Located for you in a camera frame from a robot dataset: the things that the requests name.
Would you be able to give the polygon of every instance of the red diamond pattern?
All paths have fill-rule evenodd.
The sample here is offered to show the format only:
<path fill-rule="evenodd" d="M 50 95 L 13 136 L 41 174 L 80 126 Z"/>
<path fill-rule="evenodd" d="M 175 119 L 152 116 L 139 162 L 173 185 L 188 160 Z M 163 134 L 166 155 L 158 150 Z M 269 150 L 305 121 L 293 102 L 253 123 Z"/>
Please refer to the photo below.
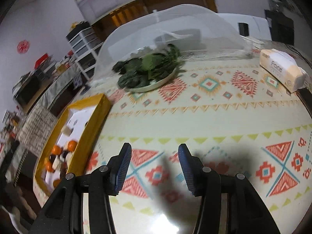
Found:
<path fill-rule="evenodd" d="M 298 155 L 298 153 L 296 153 L 294 155 L 293 161 L 291 162 L 291 166 L 297 171 L 300 171 L 300 168 L 302 166 L 302 162 L 303 162 L 303 157 Z"/>
<path fill-rule="evenodd" d="M 186 89 L 186 83 L 180 78 L 174 79 L 173 83 L 169 83 L 158 90 L 159 94 L 169 104 L 174 101 L 182 91 Z"/>
<path fill-rule="evenodd" d="M 115 90 L 113 94 L 111 94 L 108 99 L 115 104 L 119 99 L 124 96 L 124 90 Z"/>
<path fill-rule="evenodd" d="M 121 191 L 137 197 L 148 198 L 146 192 L 134 176 L 124 181 L 124 186 Z"/>
<path fill-rule="evenodd" d="M 270 146 L 266 146 L 266 149 L 270 151 L 272 154 L 277 156 L 280 160 L 284 161 L 292 142 L 284 142 L 279 144 L 274 144 Z"/>
<path fill-rule="evenodd" d="M 273 191 L 271 192 L 270 196 L 285 192 L 295 187 L 297 184 L 298 184 L 297 181 L 295 181 L 291 176 L 289 176 L 286 172 L 284 172 L 282 177 L 274 187 Z"/>
<path fill-rule="evenodd" d="M 131 162 L 135 165 L 135 167 L 138 167 L 139 165 L 143 164 L 145 161 L 151 159 L 157 153 L 158 151 L 153 151 L 153 150 L 133 149 Z"/>
<path fill-rule="evenodd" d="M 169 173 L 163 170 L 161 165 L 158 165 L 156 168 L 153 168 L 147 172 L 145 177 L 149 178 L 149 182 L 151 182 L 153 186 L 157 186 L 158 184 L 163 183 L 168 179 Z"/>
<path fill-rule="evenodd" d="M 241 89 L 246 95 L 253 97 L 257 90 L 257 82 L 243 72 L 236 71 L 231 79 L 232 84 Z"/>
<path fill-rule="evenodd" d="M 263 165 L 260 166 L 259 170 L 255 172 L 255 175 L 260 177 L 260 180 L 263 180 L 264 183 L 268 183 L 274 172 L 275 167 L 272 167 L 271 164 L 265 161 Z"/>

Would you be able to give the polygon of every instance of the orange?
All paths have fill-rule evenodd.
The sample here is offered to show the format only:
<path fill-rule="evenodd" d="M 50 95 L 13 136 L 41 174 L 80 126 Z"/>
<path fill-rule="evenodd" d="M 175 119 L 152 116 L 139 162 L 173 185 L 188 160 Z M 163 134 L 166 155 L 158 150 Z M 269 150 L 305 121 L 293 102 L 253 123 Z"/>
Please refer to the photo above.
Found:
<path fill-rule="evenodd" d="M 77 142 L 74 141 L 74 140 L 71 140 L 69 143 L 68 143 L 68 146 L 67 146 L 67 150 L 70 151 L 70 152 L 73 152 L 75 151 L 76 147 L 77 147 Z"/>
<path fill-rule="evenodd" d="M 54 145 L 51 153 L 53 155 L 60 155 L 62 153 L 62 148 L 58 145 Z"/>
<path fill-rule="evenodd" d="M 51 173 L 54 172 L 54 169 L 52 168 L 52 163 L 50 161 L 46 162 L 46 170 Z"/>

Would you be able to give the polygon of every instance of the tissue box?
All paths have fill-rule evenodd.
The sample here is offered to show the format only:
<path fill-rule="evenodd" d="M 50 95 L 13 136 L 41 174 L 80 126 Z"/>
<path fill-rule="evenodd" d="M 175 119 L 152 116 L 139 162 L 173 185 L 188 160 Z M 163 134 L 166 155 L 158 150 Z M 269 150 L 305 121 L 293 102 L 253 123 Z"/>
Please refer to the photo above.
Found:
<path fill-rule="evenodd" d="M 289 54 L 276 49 L 262 49 L 260 66 L 276 77 L 291 93 L 302 88 L 306 74 Z"/>

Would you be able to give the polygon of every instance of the plate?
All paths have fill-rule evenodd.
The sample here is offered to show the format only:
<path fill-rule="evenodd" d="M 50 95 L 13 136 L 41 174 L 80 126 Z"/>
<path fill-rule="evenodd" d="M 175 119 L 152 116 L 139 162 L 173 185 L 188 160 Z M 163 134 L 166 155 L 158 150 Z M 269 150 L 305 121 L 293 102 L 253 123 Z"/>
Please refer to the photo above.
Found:
<path fill-rule="evenodd" d="M 147 92 L 147 91 L 155 90 L 155 89 L 159 88 L 160 86 L 163 86 L 171 78 L 173 78 L 175 73 L 176 73 L 176 71 L 177 71 L 177 68 L 175 68 L 169 76 L 167 76 L 164 79 L 158 81 L 157 83 L 150 84 L 148 86 L 144 86 L 144 87 L 140 87 L 140 88 L 124 88 L 124 90 L 128 91 L 128 92 L 134 92 L 134 93 L 141 93 L 141 92 Z"/>

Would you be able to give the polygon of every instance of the cloth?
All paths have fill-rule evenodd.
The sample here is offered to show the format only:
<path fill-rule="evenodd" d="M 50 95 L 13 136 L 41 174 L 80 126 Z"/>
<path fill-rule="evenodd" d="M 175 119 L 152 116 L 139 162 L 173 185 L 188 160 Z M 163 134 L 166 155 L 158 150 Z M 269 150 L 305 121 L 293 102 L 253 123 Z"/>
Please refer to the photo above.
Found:
<path fill-rule="evenodd" d="M 14 185 L 16 184 L 27 154 L 28 150 L 20 144 L 14 153 L 9 168 L 7 169 L 7 173 L 5 175 L 7 182 L 12 182 Z"/>
<path fill-rule="evenodd" d="M 39 157 L 57 118 L 42 106 L 36 105 L 29 113 L 17 139 Z"/>
<path fill-rule="evenodd" d="M 36 105 L 40 105 L 49 109 L 55 100 L 68 87 L 73 78 L 80 73 L 75 64 L 71 65 L 63 74 L 61 74 L 54 83 L 40 97 Z"/>
<path fill-rule="evenodd" d="M 4 207 L 3 210 L 10 216 L 13 227 L 19 234 L 27 234 L 28 230 L 20 223 L 21 214 L 17 207 L 12 208 L 12 213 L 8 212 Z"/>
<path fill-rule="evenodd" d="M 116 232 L 150 233 L 162 214 L 179 232 L 192 232 L 200 198 L 187 189 L 177 157 L 181 143 L 220 174 L 243 173 L 282 234 L 297 227 L 312 201 L 312 119 L 296 94 L 259 66 L 259 53 L 214 61 L 190 53 L 177 78 L 154 91 L 126 93 L 117 88 L 116 75 L 76 96 L 73 102 L 105 93 L 113 102 L 86 173 L 107 164 L 124 142 L 132 145 L 123 190 L 110 198 Z M 47 196 L 35 183 L 43 205 Z M 83 226 L 90 234 L 87 198 Z"/>

